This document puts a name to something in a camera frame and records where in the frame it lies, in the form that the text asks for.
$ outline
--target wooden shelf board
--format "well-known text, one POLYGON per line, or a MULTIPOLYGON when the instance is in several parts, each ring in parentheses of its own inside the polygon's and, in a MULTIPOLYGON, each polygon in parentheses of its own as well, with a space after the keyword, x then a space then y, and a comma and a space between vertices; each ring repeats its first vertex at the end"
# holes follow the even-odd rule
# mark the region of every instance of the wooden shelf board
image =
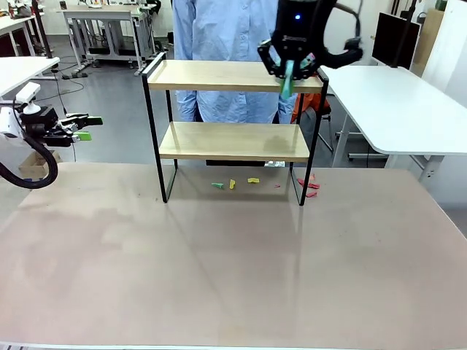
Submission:
POLYGON ((297 125, 171 122, 159 147, 164 159, 275 160, 305 163, 297 125))
MULTIPOLYGON (((150 75, 152 90, 249 91, 278 93, 278 79, 262 62, 165 60, 150 75)), ((296 82, 294 93, 319 93, 317 77, 296 82)))

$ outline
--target blue shirt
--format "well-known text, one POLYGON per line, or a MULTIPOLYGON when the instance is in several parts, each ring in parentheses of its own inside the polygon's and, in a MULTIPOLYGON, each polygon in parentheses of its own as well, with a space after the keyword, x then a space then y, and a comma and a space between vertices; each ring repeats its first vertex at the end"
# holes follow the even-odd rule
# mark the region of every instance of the blue shirt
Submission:
MULTIPOLYGON (((175 59, 260 61, 258 45, 274 31, 277 0, 174 0, 173 10, 175 59)), ((183 121, 194 120, 197 104, 203 121, 211 123, 272 123, 279 112, 279 121, 289 124, 295 99, 278 93, 177 91, 183 121)))

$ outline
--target lower shelf board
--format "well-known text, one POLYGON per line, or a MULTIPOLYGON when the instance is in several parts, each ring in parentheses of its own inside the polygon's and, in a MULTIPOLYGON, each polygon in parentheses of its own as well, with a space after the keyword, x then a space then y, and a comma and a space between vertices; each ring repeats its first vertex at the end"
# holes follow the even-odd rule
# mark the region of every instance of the lower shelf board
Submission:
POLYGON ((298 125, 171 122, 159 147, 164 159, 305 163, 309 150, 298 125))

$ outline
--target black computer monitor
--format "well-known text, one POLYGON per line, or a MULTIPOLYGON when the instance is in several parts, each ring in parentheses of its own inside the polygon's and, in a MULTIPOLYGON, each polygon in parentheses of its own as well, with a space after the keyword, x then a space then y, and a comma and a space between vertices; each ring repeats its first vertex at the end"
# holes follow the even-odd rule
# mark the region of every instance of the black computer monitor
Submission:
MULTIPOLYGON (((406 20, 386 13, 380 13, 377 35, 374 40, 373 57, 388 66, 392 66, 405 26, 406 20)), ((401 56, 397 62, 398 66, 410 69, 419 32, 420 25, 411 23, 409 33, 402 47, 401 56)))

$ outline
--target two-tier wooden shelf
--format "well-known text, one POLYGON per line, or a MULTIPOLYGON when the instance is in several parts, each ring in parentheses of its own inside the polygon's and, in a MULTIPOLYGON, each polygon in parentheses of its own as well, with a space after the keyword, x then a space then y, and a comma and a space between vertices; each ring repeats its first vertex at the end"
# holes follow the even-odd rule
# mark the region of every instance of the two-tier wooden shelf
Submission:
MULTIPOLYGON (((143 71, 142 79, 164 203, 167 203, 169 199, 179 159, 289 162, 296 191, 300 187, 293 175, 293 164, 306 163, 305 182, 308 183, 322 113, 317 113, 312 145, 308 148, 299 127, 303 97, 300 100, 297 124, 173 121, 170 90, 278 93, 280 83, 276 77, 268 74, 261 62, 176 61, 166 60, 165 53, 161 53, 143 71), (170 124, 160 146, 158 146, 150 90, 166 91, 170 124), (161 159, 173 159, 175 165, 167 190, 163 180, 161 159)), ((316 77, 297 82, 294 92, 321 93, 320 110, 322 110, 327 89, 328 78, 320 72, 316 77)), ((301 206, 304 204, 305 197, 306 188, 300 195, 297 193, 301 206)))

